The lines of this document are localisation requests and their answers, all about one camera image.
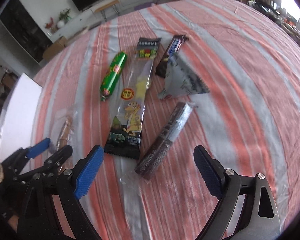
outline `pink tablecloth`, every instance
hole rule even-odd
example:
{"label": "pink tablecloth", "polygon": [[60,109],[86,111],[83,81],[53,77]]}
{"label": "pink tablecloth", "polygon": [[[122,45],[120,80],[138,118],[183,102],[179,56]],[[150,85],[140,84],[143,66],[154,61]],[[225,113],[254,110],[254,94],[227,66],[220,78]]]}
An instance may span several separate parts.
{"label": "pink tablecloth", "polygon": [[[160,101],[163,80],[152,78],[142,154],[179,100],[196,101],[199,107],[156,176],[149,184],[140,182],[139,192],[119,182],[136,162],[105,155],[89,194],[81,199],[92,224],[103,239],[195,239],[217,203],[193,161],[194,147],[204,145],[225,168],[246,176],[264,173],[281,224],[287,226],[300,208],[300,48],[271,20],[237,1],[163,4],[84,35],[35,77],[43,92],[33,142],[50,136],[60,109],[76,105],[74,164],[95,144],[104,145],[139,37],[162,37],[156,66],[174,34],[189,37],[180,56],[211,93]],[[128,66],[114,94],[101,103],[100,82],[120,50],[128,53]],[[36,166],[41,163],[42,158],[35,160]],[[231,222],[228,235],[233,228]]]}

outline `tv stand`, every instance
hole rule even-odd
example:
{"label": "tv stand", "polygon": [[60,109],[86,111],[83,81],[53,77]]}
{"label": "tv stand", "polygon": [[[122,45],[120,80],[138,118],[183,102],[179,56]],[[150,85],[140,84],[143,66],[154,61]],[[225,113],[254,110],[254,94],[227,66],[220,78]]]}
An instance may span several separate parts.
{"label": "tv stand", "polygon": [[50,40],[55,42],[60,37],[64,36],[67,39],[72,37],[76,32],[84,27],[91,26],[97,22],[107,21],[107,18],[120,15],[121,12],[132,9],[140,4],[152,2],[153,0],[103,0],[89,9],[83,11],[76,17],[72,18],[65,26],[50,36]]}

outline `silver bolt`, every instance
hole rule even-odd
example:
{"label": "silver bolt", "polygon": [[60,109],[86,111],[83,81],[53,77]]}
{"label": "silver bolt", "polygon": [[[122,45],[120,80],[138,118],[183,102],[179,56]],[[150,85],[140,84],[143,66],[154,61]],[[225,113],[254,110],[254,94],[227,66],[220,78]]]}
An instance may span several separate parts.
{"label": "silver bolt", "polygon": [[262,173],[258,173],[258,178],[259,179],[264,179],[266,176],[265,175],[263,175]]}
{"label": "silver bolt", "polygon": [[72,170],[71,170],[71,169],[66,169],[66,170],[63,172],[63,174],[66,175],[66,176],[70,175],[71,173],[72,173]]}
{"label": "silver bolt", "polygon": [[226,170],[226,174],[232,176],[232,175],[234,175],[234,171],[231,170],[231,169],[227,169],[227,170]]}
{"label": "silver bolt", "polygon": [[40,178],[40,173],[36,173],[32,176],[33,179],[39,179]]}

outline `wooden stool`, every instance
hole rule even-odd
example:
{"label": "wooden stool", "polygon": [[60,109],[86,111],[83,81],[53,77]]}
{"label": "wooden stool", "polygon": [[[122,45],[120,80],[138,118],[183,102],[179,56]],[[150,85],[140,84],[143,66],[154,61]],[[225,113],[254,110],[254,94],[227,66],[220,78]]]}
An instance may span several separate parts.
{"label": "wooden stool", "polygon": [[101,12],[103,18],[105,19],[105,21],[107,21],[107,17],[106,17],[106,13],[105,13],[105,9],[109,8],[109,7],[112,7],[114,9],[114,11],[117,13],[117,15],[119,16],[120,15],[120,12],[116,6],[116,4],[119,3],[118,0],[114,0],[110,3],[107,3],[105,4],[104,6],[101,6],[100,8],[96,9],[94,12],[95,13],[98,13],[98,12]]}

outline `cartoon dinosaur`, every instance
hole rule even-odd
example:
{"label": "cartoon dinosaur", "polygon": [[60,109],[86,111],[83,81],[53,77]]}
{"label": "cartoon dinosaur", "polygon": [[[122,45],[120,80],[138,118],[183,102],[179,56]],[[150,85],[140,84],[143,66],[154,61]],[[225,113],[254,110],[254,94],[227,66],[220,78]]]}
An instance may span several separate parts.
{"label": "cartoon dinosaur", "polygon": [[121,133],[117,134],[117,133],[111,132],[111,133],[109,133],[108,140],[111,140],[111,139],[116,143],[122,143],[122,142],[124,142],[125,137]]}
{"label": "cartoon dinosaur", "polygon": [[141,106],[137,102],[130,102],[125,108],[126,114],[125,119],[128,120],[127,128],[123,128],[127,133],[131,135],[136,135],[136,132],[141,132],[141,120],[140,115],[137,114]]}

